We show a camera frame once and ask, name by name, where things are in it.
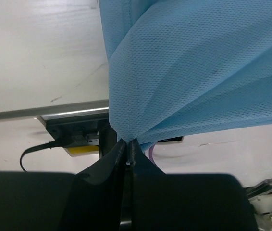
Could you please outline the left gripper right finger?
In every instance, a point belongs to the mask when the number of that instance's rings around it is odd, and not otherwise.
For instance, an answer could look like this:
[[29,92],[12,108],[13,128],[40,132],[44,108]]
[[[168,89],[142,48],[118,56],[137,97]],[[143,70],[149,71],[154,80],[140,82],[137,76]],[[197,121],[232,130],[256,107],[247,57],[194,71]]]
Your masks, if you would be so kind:
[[132,229],[135,231],[255,231],[258,226],[246,191],[232,175],[165,174],[128,145],[132,174]]

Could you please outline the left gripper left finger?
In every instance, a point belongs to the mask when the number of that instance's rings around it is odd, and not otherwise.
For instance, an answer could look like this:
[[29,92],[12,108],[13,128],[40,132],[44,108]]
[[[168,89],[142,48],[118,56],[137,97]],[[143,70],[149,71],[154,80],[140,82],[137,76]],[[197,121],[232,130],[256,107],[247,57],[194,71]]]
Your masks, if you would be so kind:
[[126,143],[78,174],[0,172],[0,231],[117,231]]

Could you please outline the light blue shorts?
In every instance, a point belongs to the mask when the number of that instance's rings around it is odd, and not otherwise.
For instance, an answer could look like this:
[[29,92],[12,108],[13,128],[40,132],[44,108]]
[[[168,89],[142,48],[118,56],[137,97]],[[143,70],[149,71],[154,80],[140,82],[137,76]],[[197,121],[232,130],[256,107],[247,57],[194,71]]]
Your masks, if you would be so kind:
[[272,124],[272,0],[102,0],[109,121],[143,149]]

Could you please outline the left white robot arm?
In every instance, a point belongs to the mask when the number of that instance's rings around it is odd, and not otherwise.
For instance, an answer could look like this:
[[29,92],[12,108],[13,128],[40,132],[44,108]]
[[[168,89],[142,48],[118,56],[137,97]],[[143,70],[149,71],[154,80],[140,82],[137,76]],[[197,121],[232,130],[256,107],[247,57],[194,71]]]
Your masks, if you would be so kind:
[[165,174],[119,141],[78,174],[0,172],[0,231],[272,231],[272,179]]

